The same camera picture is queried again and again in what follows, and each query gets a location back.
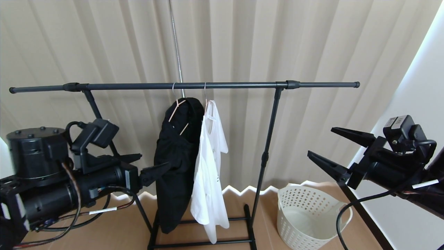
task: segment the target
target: curtain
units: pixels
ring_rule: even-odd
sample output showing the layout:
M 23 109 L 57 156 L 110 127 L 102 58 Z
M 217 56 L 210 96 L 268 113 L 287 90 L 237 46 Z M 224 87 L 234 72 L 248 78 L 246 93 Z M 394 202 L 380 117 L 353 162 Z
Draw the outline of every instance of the curtain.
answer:
M 307 150 L 347 166 L 358 147 L 334 126 L 370 131 L 413 60 L 438 0 L 173 0 L 183 82 L 360 81 L 358 89 L 282 93 L 263 188 L 330 178 Z M 0 134 L 93 121 L 81 93 L 12 95 L 11 86 L 179 82 L 168 1 L 1 1 Z M 93 91 L 120 127 L 121 154 L 153 164 L 171 90 Z M 185 90 L 204 102 L 203 90 Z M 229 146 L 221 182 L 256 186 L 272 89 L 207 89 Z M 90 146 L 92 154 L 111 151 Z

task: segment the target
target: white laundry basket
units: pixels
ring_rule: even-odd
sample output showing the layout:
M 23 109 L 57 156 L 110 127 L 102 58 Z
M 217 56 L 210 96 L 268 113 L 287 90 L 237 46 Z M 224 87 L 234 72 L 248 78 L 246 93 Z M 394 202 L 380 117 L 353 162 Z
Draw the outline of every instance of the white laundry basket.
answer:
M 337 236 L 336 218 L 345 203 L 314 188 L 287 186 L 278 191 L 279 213 L 277 230 L 282 240 L 293 250 L 316 250 Z M 341 231 L 353 216 L 352 209 Z

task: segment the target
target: wooden floor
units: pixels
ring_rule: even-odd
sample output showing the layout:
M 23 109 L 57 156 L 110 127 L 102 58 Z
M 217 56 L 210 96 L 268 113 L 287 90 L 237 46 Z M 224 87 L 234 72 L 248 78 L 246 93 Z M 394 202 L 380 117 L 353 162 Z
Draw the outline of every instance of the wooden floor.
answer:
M 347 198 L 342 193 L 341 189 L 335 183 L 321 183 L 316 186 L 308 185 L 318 188 L 336 199 L 347 202 Z M 141 202 L 144 206 L 149 220 L 152 223 L 154 220 L 157 204 L 155 197 L 148 193 L 140 196 Z M 243 217 L 243 206 L 249 204 L 250 209 L 253 208 L 254 191 L 247 190 L 242 196 L 238 196 L 235 192 L 227 190 L 224 193 L 225 204 L 229 217 Z M 129 199 L 113 198 L 110 204 L 116 206 L 128 202 Z M 100 209 L 103 206 L 104 199 L 100 200 L 97 206 L 91 208 L 93 210 Z M 261 195 L 260 203 L 256 218 L 254 221 L 254 235 L 259 250 L 286 250 L 290 249 L 279 237 L 276 220 L 278 214 L 278 197 L 276 192 L 269 190 Z M 79 219 L 83 221 L 88 219 L 88 216 Z M 184 215 L 183 219 L 193 219 L 189 211 Z M 70 221 L 60 222 L 69 225 Z M 28 233 L 24 242 L 46 239 L 54 237 L 59 233 L 40 232 Z M 218 240 L 227 239 L 242 239 L 248 237 L 245 221 L 230 222 L 230 228 L 217 228 Z M 365 223 L 359 217 L 359 214 L 354 211 L 353 219 L 350 224 L 344 229 L 343 236 L 349 249 L 360 250 L 378 250 L 382 249 L 376 239 L 371 234 Z M 39 250 L 145 250 L 147 249 L 150 235 L 146 228 L 142 217 L 140 216 L 137 207 L 131 206 L 124 210 L 118 210 L 105 213 L 95 222 L 70 231 L 62 239 L 53 243 L 35 247 L 33 249 Z M 166 243 L 180 243 L 180 242 L 198 242 L 208 241 L 203 226 L 199 224 L 182 224 L 169 234 L 159 233 L 157 238 L 158 244 Z M 224 244 L 213 246 L 194 246 L 184 248 L 186 250 L 247 250 L 250 249 L 248 243 Z M 321 250 L 342 250 L 337 237 L 327 243 Z

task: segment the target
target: black jacket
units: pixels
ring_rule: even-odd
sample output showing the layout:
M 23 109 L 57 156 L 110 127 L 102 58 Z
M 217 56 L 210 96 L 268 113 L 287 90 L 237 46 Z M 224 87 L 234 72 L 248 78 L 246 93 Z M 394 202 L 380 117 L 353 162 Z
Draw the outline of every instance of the black jacket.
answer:
M 180 223 L 193 193 L 194 169 L 204 108 L 195 98 L 182 103 L 170 119 L 176 102 L 165 112 L 157 140 L 154 165 L 170 162 L 171 169 L 156 181 L 157 206 L 162 232 L 167 234 Z

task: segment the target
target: black clothing rack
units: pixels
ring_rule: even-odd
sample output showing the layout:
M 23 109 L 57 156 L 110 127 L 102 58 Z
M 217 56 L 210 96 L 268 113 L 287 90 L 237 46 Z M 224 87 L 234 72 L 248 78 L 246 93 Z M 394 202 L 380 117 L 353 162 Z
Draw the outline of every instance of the black clothing rack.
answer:
M 254 238 L 253 232 L 253 222 L 254 216 L 256 215 L 256 210 L 259 202 L 259 193 L 262 186 L 262 180 L 264 178 L 265 167 L 269 158 L 268 151 L 270 149 L 271 136 L 273 134 L 274 122 L 276 120 L 276 114 L 278 112 L 279 100 L 281 98 L 281 93 L 284 89 L 297 89 L 297 88 L 324 88 L 324 87 L 349 87 L 358 88 L 359 82 L 299 82 L 299 81 L 278 81 L 278 82 L 197 82 L 197 83 L 115 83 L 115 84 L 80 84 L 80 83 L 67 83 L 64 85 L 57 86 L 36 86 L 36 87 L 22 87 L 22 88 L 10 88 L 9 92 L 23 93 L 23 92 L 45 92 L 45 91 L 70 91 L 70 92 L 83 92 L 86 99 L 88 100 L 92 111 L 96 118 L 102 118 L 100 115 L 99 108 L 94 101 L 92 95 L 92 90 L 125 90 L 125 89 L 172 89 L 176 87 L 177 89 L 275 89 L 273 109 L 271 111 L 270 125 L 268 127 L 267 139 L 265 143 L 264 153 L 262 154 L 261 170 L 259 173 L 258 186 L 256 188 L 256 195 L 254 197 L 253 211 L 250 214 L 250 208 L 247 204 L 244 205 L 245 217 L 241 218 L 229 218 L 229 221 L 240 221 L 245 220 L 248 238 L 241 240 L 225 240 L 217 241 L 216 244 L 231 244 L 231 243 L 243 243 L 249 242 L 250 248 L 256 250 L 256 240 Z M 114 156 L 119 156 L 115 145 L 113 142 L 110 143 L 110 148 Z M 187 242 L 187 243 L 176 243 L 176 244 L 156 244 L 157 234 L 159 232 L 159 217 L 156 212 L 154 219 L 154 224 L 151 227 L 148 219 L 145 219 L 145 223 L 150 231 L 151 237 L 148 243 L 148 250 L 158 249 L 158 248 L 169 248 L 169 247 L 186 247 L 186 246 L 204 246 L 212 245 L 211 242 Z M 195 220 L 181 221 L 180 224 L 197 223 Z

